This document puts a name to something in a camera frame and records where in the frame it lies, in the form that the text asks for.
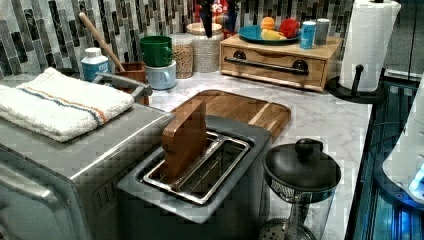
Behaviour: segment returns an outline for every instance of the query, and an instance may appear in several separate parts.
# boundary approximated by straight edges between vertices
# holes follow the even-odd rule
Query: french press
[[[322,142],[300,139],[271,148],[265,159],[260,240],[322,238],[340,167]]]

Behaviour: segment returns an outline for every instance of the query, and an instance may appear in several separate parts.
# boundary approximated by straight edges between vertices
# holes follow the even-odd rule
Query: french press lid
[[[339,183],[341,171],[334,159],[322,150],[322,142],[309,138],[273,147],[264,159],[265,173],[298,191],[331,190]]]

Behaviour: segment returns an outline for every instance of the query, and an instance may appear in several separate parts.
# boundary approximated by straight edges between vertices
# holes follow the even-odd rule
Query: paper towel holder
[[[358,91],[358,85],[361,80],[361,73],[364,70],[364,66],[359,64],[356,66],[355,70],[356,73],[352,89],[343,87],[339,84],[340,77],[334,77],[328,81],[327,91],[337,98],[353,103],[378,104],[383,102],[385,100],[385,91],[381,83],[379,83],[377,89],[372,92]]]

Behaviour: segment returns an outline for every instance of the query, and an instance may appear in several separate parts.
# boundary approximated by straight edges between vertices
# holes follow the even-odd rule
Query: blue plate
[[[288,38],[283,40],[264,40],[261,37],[261,26],[253,25],[248,27],[242,27],[239,30],[239,36],[240,39],[250,42],[250,43],[257,43],[257,44],[264,44],[264,45],[286,45],[286,44],[292,44],[296,43],[300,39],[300,31],[299,34],[295,38]]]

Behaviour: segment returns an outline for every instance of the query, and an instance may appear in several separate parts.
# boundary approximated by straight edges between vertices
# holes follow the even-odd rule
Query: folded towel
[[[1,117],[59,142],[105,124],[133,103],[129,94],[67,77],[54,68],[16,88],[0,88]]]

